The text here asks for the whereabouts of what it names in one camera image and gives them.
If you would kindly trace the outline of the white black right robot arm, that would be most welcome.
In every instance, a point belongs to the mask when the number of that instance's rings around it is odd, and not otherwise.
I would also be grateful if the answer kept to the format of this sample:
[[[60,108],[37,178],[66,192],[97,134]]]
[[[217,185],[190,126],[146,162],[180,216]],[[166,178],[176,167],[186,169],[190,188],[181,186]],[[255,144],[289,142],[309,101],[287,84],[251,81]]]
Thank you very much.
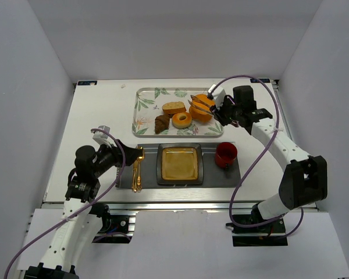
[[[257,107],[251,86],[235,87],[230,96],[214,84],[207,97],[215,101],[210,108],[215,120],[223,126],[244,128],[264,146],[262,152],[269,152],[283,170],[277,194],[254,205],[245,224],[231,218],[234,226],[261,228],[293,209],[327,198],[327,161],[322,156],[310,155],[280,130],[279,117]]]

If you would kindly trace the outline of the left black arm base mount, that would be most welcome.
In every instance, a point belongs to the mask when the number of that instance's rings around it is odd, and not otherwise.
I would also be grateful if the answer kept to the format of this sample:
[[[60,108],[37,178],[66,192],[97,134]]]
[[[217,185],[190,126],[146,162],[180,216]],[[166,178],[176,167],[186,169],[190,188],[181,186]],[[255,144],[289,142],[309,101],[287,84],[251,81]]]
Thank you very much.
[[[97,203],[90,214],[102,220],[102,227],[94,237],[98,244],[129,244],[134,232],[136,214],[128,210],[113,209],[107,204]]]

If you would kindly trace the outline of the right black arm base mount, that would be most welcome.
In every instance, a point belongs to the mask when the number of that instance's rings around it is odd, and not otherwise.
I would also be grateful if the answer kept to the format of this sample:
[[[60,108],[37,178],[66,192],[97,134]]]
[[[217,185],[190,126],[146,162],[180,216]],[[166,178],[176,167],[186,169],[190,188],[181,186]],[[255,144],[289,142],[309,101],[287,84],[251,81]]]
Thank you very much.
[[[276,220],[270,224],[241,228],[233,223],[226,223],[226,228],[232,231],[234,247],[269,247],[287,246],[286,227],[283,219]]]

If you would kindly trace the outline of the round orange bun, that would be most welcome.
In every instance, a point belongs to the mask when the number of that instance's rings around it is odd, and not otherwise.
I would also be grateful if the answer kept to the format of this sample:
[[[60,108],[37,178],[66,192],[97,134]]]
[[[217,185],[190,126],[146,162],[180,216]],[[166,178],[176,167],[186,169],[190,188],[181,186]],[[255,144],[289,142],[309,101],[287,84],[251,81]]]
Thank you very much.
[[[191,106],[189,108],[189,112],[190,112],[193,119],[198,120],[198,121],[203,122],[203,123],[209,122],[213,118],[212,114],[204,113],[200,110],[194,109]]]

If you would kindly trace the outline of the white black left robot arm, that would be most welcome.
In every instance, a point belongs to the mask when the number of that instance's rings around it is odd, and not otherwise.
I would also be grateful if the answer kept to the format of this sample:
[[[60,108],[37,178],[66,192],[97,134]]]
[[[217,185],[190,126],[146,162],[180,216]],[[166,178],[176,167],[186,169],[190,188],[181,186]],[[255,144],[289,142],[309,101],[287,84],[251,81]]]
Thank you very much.
[[[77,278],[76,266],[81,253],[102,229],[106,205],[98,204],[99,178],[111,167],[131,166],[143,155],[142,148],[117,146],[99,141],[99,149],[84,145],[75,154],[70,172],[61,225],[37,266],[30,266],[25,278]]]

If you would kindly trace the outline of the silver metal tongs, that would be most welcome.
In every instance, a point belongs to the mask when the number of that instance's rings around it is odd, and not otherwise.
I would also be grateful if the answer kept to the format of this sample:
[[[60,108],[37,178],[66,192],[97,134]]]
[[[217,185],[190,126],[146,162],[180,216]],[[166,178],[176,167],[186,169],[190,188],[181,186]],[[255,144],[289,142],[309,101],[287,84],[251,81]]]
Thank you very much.
[[[206,94],[190,95],[190,97],[191,100],[189,104],[191,107],[204,113],[211,114],[210,108],[215,105],[215,102],[209,99]]]

